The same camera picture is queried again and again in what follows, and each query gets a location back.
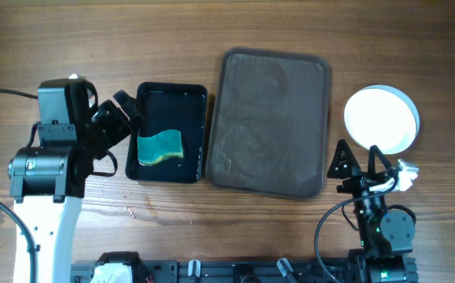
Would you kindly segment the green yellow sponge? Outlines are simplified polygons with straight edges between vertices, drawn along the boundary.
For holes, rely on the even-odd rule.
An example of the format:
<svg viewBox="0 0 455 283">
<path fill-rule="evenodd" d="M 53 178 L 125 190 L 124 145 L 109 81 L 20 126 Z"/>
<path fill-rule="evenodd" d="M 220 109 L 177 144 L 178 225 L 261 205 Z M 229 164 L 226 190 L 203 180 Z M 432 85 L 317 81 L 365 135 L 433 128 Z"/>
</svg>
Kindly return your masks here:
<svg viewBox="0 0 455 283">
<path fill-rule="evenodd" d="M 183 158 L 182 135 L 179 130 L 164 130 L 151 137 L 138 137 L 138 162 L 157 165 L 170 158 Z"/>
</svg>

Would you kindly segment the white plate top stained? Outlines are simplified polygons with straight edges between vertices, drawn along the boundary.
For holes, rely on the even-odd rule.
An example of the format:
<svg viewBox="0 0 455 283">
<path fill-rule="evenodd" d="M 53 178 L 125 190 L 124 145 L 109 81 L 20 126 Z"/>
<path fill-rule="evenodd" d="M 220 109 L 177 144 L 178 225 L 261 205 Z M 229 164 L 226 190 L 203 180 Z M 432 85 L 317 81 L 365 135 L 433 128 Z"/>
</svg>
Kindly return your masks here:
<svg viewBox="0 0 455 283">
<path fill-rule="evenodd" d="M 407 150 L 420 130 L 420 115 L 413 101 L 387 85 L 367 86 L 353 94 L 343 117 L 355 142 L 365 149 L 375 145 L 384 154 Z"/>
</svg>

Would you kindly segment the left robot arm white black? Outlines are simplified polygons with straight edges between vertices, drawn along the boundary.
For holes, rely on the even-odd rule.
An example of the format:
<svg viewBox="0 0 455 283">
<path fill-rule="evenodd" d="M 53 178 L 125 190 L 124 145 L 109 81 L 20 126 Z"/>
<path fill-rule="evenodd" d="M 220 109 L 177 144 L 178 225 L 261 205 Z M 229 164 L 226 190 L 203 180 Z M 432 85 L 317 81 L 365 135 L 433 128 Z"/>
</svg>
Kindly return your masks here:
<svg viewBox="0 0 455 283">
<path fill-rule="evenodd" d="M 19 217 L 15 282 L 68 282 L 75 227 L 94 161 L 111 156 L 142 124 L 135 98 L 118 91 L 98 101 L 84 78 L 53 79 L 38 88 L 39 145 L 26 145 L 9 162 L 10 195 Z"/>
</svg>

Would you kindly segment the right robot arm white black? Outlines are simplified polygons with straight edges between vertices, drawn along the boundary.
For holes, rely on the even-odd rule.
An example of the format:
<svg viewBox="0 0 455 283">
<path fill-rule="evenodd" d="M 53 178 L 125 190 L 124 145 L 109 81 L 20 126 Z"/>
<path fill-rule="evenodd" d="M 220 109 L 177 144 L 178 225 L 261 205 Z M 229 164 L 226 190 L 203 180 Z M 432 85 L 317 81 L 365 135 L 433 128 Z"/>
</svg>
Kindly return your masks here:
<svg viewBox="0 0 455 283">
<path fill-rule="evenodd" d="M 389 193 L 407 191 L 418 173 L 417 165 L 402 159 L 392 164 L 375 145 L 370 147 L 368 168 L 363 171 L 347 142 L 337 142 L 327 177 L 340 179 L 337 192 L 352 196 L 336 208 L 354 205 L 361 247 L 348 252 L 342 271 L 324 266 L 332 281 L 419 281 L 416 260 L 408 257 L 413 251 L 416 215 L 401 204 L 388 205 L 385 201 Z"/>
</svg>

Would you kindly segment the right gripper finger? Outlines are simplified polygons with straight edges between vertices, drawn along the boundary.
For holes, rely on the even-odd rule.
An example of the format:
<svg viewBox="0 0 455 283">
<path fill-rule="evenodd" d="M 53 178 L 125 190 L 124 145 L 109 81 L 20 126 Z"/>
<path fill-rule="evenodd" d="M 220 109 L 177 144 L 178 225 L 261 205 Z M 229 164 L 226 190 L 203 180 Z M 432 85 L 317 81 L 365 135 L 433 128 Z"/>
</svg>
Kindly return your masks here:
<svg viewBox="0 0 455 283">
<path fill-rule="evenodd" d="M 361 167 L 345 139 L 338 140 L 327 178 L 346 179 L 361 176 Z"/>
<path fill-rule="evenodd" d="M 385 169 L 388 170 L 391 168 L 391 162 L 380 151 L 379 147 L 377 145 L 372 145 L 369 148 L 369 160 L 367 170 L 367 175 L 369 177 L 374 177 L 376 175 L 376 160 L 379 160 Z"/>
</svg>

